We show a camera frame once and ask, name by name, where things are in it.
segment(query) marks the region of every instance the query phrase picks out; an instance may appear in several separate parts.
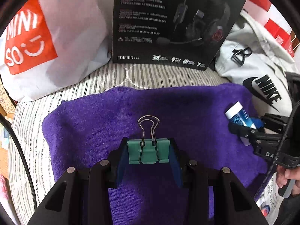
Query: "glue stick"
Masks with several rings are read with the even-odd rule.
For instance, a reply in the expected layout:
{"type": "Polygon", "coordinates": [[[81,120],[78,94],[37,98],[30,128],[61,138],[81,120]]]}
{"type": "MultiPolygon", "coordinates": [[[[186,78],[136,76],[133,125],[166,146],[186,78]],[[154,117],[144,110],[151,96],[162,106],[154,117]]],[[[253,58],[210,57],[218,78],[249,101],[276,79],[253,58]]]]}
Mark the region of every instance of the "glue stick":
{"type": "MultiPolygon", "coordinates": [[[[245,111],[240,102],[234,104],[226,113],[226,117],[234,124],[256,129],[249,114],[245,111]]],[[[249,140],[241,137],[241,141],[245,146],[250,145],[249,140]]]]}

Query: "white printed bag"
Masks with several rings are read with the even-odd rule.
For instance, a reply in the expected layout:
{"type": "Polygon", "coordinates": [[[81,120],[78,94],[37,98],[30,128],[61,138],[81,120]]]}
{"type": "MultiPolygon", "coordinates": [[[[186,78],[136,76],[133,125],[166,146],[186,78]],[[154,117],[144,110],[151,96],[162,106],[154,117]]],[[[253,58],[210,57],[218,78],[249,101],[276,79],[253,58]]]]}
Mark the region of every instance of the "white printed bag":
{"type": "Polygon", "coordinates": [[[290,54],[261,24],[242,11],[219,52],[216,71],[253,94],[259,115],[290,116],[292,101],[285,72],[299,72],[290,54]],[[252,54],[245,50],[248,47],[252,54]],[[242,66],[233,58],[239,50],[245,50],[239,55],[241,61],[244,59],[242,66]]]}
{"type": "Polygon", "coordinates": [[[107,25],[97,0],[29,0],[0,37],[3,86],[33,101],[107,63],[107,25]]]}

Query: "nike swoosh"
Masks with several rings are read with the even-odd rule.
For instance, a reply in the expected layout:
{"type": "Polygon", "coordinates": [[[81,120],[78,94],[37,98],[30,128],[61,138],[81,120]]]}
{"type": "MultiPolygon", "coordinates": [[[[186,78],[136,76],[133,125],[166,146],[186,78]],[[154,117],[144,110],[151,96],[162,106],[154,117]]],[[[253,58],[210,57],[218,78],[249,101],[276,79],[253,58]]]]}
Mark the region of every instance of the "nike swoosh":
{"type": "Polygon", "coordinates": [[[265,97],[263,97],[260,93],[258,93],[253,87],[252,87],[252,81],[255,80],[258,77],[248,78],[243,81],[243,86],[245,86],[252,95],[256,96],[257,98],[261,99],[265,103],[267,103],[269,106],[273,107],[276,111],[278,111],[274,106],[272,101],[267,100],[265,97]]]}

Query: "hand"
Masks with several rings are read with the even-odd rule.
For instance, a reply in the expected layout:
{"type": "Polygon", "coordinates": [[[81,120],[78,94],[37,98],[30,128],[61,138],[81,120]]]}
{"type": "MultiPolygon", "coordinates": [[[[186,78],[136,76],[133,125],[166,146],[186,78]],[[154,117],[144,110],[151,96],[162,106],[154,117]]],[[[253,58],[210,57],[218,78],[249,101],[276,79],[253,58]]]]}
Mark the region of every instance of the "hand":
{"type": "Polygon", "coordinates": [[[300,194],[300,167],[295,169],[285,169],[282,166],[277,167],[277,185],[282,188],[287,184],[288,179],[295,179],[296,183],[292,190],[292,196],[300,194]]]}

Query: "silver rivet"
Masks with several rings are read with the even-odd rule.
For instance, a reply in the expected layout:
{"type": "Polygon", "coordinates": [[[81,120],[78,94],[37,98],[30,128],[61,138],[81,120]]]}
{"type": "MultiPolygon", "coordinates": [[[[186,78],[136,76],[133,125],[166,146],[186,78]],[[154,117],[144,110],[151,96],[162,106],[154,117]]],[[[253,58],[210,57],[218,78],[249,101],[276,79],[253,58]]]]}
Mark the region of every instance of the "silver rivet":
{"type": "Polygon", "coordinates": [[[67,173],[73,173],[73,172],[75,172],[75,168],[74,167],[68,167],[68,169],[67,169],[67,173]]]}
{"type": "Polygon", "coordinates": [[[225,167],[222,168],[222,171],[224,173],[230,173],[230,168],[225,166],[225,167]]]}
{"type": "Polygon", "coordinates": [[[198,164],[198,162],[195,160],[189,160],[188,164],[190,164],[191,166],[196,166],[198,164]]]}
{"type": "Polygon", "coordinates": [[[100,162],[100,165],[101,166],[106,166],[106,165],[108,165],[109,164],[109,161],[108,160],[102,160],[101,162],[100,162]]]}

